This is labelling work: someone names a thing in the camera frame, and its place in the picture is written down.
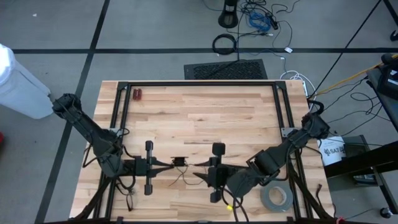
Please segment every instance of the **wooden table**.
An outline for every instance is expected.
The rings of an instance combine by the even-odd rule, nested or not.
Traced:
[[[103,128],[109,127],[118,81],[103,81],[99,91],[94,120]],[[290,105],[296,127],[301,126],[301,118],[308,111],[304,90],[300,81],[286,81]],[[171,162],[172,156],[187,156],[189,164],[205,162],[211,153],[213,142],[226,144],[223,163],[246,165],[245,161],[261,149],[281,143],[279,124],[275,112],[275,101],[268,86],[140,86],[142,100],[130,99],[126,127],[130,134],[123,143],[130,154],[145,156],[145,141],[154,142],[153,156],[163,162]],[[280,102],[286,113],[282,94]],[[119,107],[119,127],[122,106]],[[316,141],[308,146],[317,148]],[[334,209],[323,170],[320,155],[307,148],[303,149],[302,162],[308,189],[315,196],[318,184],[322,184],[320,200],[325,210],[333,215]],[[204,172],[203,167],[188,167],[185,180],[189,184],[199,183],[200,179],[192,172]],[[70,216],[79,214],[90,201],[98,188],[101,169],[94,162],[80,172],[75,198]],[[220,201],[210,203],[212,189],[202,182],[188,185],[182,178],[172,184],[180,175],[177,169],[160,173],[152,179],[153,194],[144,195],[145,179],[138,177],[134,187],[134,210],[129,212],[126,196],[115,193],[112,220],[122,216],[128,221],[183,221],[183,220],[234,220],[233,213]],[[279,177],[285,177],[283,167]],[[130,177],[123,177],[126,184]],[[286,221],[294,217],[293,208],[284,213],[272,213],[263,207],[259,199],[260,186],[252,189],[245,197],[243,207],[250,221]],[[296,187],[301,216],[305,217],[302,194]],[[100,216],[104,216],[105,192]],[[280,200],[277,192],[271,197]],[[241,210],[238,217],[244,220]]]

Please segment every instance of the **cable bundle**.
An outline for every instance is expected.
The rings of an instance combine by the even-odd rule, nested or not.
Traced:
[[[261,32],[268,32],[271,29],[271,20],[258,12],[250,12],[249,23],[249,27],[256,28]]]

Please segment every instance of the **white bucket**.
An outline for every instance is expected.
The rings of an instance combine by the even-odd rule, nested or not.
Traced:
[[[53,113],[50,90],[0,44],[0,104],[34,119]]]

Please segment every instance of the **red object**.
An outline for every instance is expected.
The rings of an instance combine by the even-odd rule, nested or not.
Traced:
[[[141,100],[142,90],[141,89],[133,89],[132,91],[132,99],[133,100]]]

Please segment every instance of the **duct tape roll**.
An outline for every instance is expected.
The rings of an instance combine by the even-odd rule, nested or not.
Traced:
[[[282,194],[281,203],[275,204],[271,201],[269,196],[271,189],[276,189]],[[293,193],[287,182],[271,181],[260,190],[260,198],[263,206],[272,212],[286,212],[293,204]]]

